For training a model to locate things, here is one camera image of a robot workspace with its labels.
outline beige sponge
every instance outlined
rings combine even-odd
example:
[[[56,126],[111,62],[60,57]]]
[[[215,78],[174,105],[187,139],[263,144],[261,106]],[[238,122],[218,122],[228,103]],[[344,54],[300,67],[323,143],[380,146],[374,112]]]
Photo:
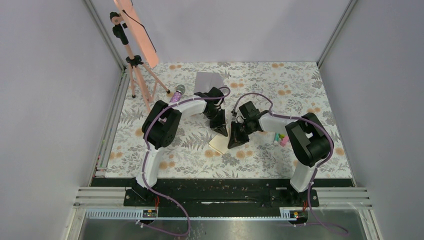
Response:
[[[228,141],[230,139],[230,135],[224,136],[222,134],[217,134],[212,140],[209,142],[209,146],[213,148],[215,151],[224,155],[228,151]]]

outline silver microphone head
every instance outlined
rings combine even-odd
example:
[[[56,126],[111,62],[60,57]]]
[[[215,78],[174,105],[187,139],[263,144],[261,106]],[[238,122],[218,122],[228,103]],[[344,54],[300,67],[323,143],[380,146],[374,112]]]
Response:
[[[182,95],[186,92],[186,87],[182,84],[176,86],[176,92],[180,92]]]

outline tripod leg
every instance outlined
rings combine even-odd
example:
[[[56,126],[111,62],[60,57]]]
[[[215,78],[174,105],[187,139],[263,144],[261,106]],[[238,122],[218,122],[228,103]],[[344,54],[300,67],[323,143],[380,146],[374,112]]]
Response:
[[[128,64],[128,74],[129,74],[129,81],[131,83],[131,93],[132,93],[132,98],[135,99],[136,98],[136,88],[134,87],[134,78],[133,78],[133,67],[131,66],[131,64]]]
[[[138,86],[140,87],[141,94],[143,95],[144,104],[146,104],[147,111],[150,112],[149,102],[151,101],[151,97],[149,94],[149,90],[147,88],[146,82],[143,78],[142,72],[140,68],[137,66],[134,67],[135,75],[137,76]]]
[[[159,83],[166,91],[167,94],[170,94],[171,91],[165,86],[165,84],[156,76],[156,74],[148,67],[145,63],[143,63],[143,67],[147,70],[147,72],[153,76],[153,78],[156,80],[157,83]]]
[[[152,92],[152,94],[151,94],[151,99],[153,100],[153,99],[155,99],[155,93],[156,93],[156,86],[158,85],[158,82],[157,81],[155,81],[154,82],[154,87],[153,87],[153,92]]]

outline white wall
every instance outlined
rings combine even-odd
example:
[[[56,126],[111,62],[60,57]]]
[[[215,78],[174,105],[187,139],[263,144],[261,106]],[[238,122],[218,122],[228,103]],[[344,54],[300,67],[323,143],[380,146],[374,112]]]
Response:
[[[81,0],[0,8],[0,239],[57,240],[120,70]]]
[[[113,36],[113,0],[92,0]],[[132,0],[161,62],[317,61],[349,0]],[[133,51],[140,50],[129,37]]]
[[[422,239],[424,1],[359,1],[321,68],[385,240]]]

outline table surface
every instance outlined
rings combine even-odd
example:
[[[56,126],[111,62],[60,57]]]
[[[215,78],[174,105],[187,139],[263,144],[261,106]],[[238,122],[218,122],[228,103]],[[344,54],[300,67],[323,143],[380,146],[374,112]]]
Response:
[[[227,124],[231,109],[245,93],[256,92],[269,97],[273,112],[302,116],[313,112],[334,141],[334,155],[319,168],[317,178],[351,178],[352,173],[342,146],[340,134],[315,62],[194,62],[161,63],[153,71],[172,91],[184,84],[184,96],[193,95],[197,72],[220,73],[231,94],[225,98]],[[154,79],[144,69],[143,76],[153,89]],[[128,88],[105,177],[133,178],[142,165],[145,151],[142,125],[148,116],[136,85],[136,98]],[[171,94],[163,88],[156,91],[155,101],[168,102]],[[269,103],[260,96],[249,95],[240,104],[252,101],[262,110]],[[290,178],[298,163],[292,146],[274,146],[274,132],[255,132],[250,142],[220,155],[209,147],[217,134],[209,129],[202,115],[182,119],[175,140],[167,147],[159,165],[159,178]]]

